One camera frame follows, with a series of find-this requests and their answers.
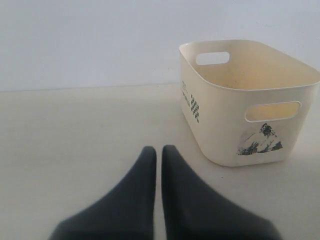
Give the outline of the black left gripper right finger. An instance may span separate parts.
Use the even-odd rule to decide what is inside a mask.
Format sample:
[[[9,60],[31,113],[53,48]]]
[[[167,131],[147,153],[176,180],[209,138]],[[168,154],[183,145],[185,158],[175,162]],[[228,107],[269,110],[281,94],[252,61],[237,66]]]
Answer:
[[[280,240],[274,224],[228,200],[187,164],[174,145],[162,149],[161,192],[168,240]]]

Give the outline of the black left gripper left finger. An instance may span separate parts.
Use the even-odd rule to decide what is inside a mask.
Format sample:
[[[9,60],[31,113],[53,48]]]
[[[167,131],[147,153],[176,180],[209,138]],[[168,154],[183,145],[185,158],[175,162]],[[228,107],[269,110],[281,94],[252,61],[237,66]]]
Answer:
[[[152,240],[157,154],[145,146],[121,181],[97,202],[61,221],[51,240]]]

